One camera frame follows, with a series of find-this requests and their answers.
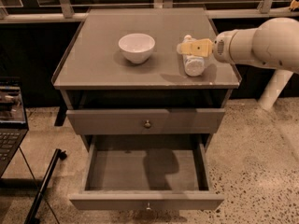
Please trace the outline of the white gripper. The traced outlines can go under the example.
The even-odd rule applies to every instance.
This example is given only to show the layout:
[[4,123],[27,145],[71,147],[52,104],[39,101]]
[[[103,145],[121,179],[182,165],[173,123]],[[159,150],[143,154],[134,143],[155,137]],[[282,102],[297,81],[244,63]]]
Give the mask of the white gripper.
[[177,53],[208,57],[212,53],[221,63],[245,63],[249,59],[249,31],[233,30],[217,35],[214,44],[210,39],[186,40],[177,45]]

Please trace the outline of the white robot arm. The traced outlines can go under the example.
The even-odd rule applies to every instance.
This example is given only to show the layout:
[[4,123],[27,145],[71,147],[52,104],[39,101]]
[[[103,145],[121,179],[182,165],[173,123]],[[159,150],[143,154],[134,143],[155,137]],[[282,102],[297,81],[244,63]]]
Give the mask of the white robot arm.
[[274,18],[257,28],[222,32],[213,40],[186,35],[177,45],[177,53],[200,59],[212,56],[220,63],[273,69],[275,73],[259,98],[260,107],[269,110],[292,75],[299,73],[299,21]]

